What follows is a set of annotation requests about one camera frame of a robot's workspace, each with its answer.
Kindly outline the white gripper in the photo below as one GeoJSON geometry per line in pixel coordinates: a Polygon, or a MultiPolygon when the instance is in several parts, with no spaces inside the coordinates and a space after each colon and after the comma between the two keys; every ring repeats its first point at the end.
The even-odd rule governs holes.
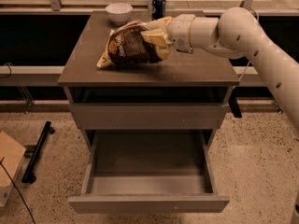
{"type": "Polygon", "coordinates": [[[178,51],[192,53],[190,31],[194,19],[193,14],[180,14],[173,19],[169,16],[163,17],[146,23],[149,30],[143,31],[141,35],[146,42],[155,46],[173,45],[178,51]]]}

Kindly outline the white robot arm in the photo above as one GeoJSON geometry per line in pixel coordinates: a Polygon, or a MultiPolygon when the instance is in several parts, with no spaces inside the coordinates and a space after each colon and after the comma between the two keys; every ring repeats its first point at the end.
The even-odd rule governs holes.
{"type": "Polygon", "coordinates": [[[219,41],[245,56],[285,115],[225,117],[209,150],[221,190],[231,201],[220,214],[181,214],[182,224],[291,224],[299,185],[299,65],[241,7],[218,22],[219,41]]]}

